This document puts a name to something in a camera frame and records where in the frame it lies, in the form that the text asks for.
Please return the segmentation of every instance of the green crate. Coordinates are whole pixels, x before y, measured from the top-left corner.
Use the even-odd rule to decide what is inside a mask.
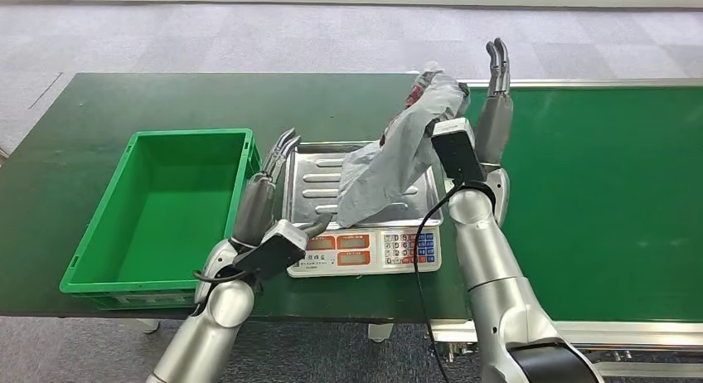
[[[136,133],[61,292],[104,310],[192,305],[192,271],[232,234],[245,180],[259,165],[246,128]]]

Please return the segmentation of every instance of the green tabletop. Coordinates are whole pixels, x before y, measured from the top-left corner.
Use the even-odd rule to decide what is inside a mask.
[[[128,138],[139,130],[251,128],[262,153],[377,138],[412,75],[79,74],[0,168],[0,314],[104,312],[58,283]],[[472,94],[476,116],[483,90]],[[514,88],[505,232],[556,320],[703,321],[703,88]],[[467,318],[453,227],[422,274],[432,318]],[[254,318],[419,322],[411,274],[266,283]]]

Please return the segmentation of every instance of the stainless steel tray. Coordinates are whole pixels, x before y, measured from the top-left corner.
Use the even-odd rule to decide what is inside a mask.
[[[302,143],[290,154],[286,165],[283,217],[294,224],[313,221],[321,213],[337,213],[342,161],[346,153],[368,142]],[[432,168],[415,182],[405,194],[382,211],[354,225],[357,227],[417,226],[439,197]],[[425,225],[442,224],[442,211],[437,211]],[[329,230],[339,229],[337,217]]]

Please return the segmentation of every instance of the digital scale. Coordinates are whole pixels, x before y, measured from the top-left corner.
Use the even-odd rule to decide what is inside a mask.
[[[287,161],[283,218],[303,225],[322,213],[336,214],[344,156],[366,144],[298,145]],[[334,217],[327,231],[308,242],[305,258],[289,267],[288,275],[306,278],[412,273],[415,242],[419,271],[436,271],[442,264],[439,247],[442,211],[432,215],[422,234],[416,235],[422,219],[437,202],[437,187],[430,168],[397,202],[354,228],[341,228]]]

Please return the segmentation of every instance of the robotic hand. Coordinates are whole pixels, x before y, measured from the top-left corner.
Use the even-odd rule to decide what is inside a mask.
[[[220,380],[241,324],[254,307],[253,287],[305,256],[308,240],[327,229],[332,215],[301,227],[274,223],[276,180],[299,143],[284,133],[242,193],[231,238],[215,245],[196,288],[196,310],[181,325],[147,383],[215,383]]]
[[[447,177],[449,215],[480,347],[483,383],[593,383],[603,378],[564,340],[520,270],[500,225],[507,173],[500,164],[512,119],[505,44],[487,44],[491,81],[475,141],[464,118],[437,123],[432,143]]]

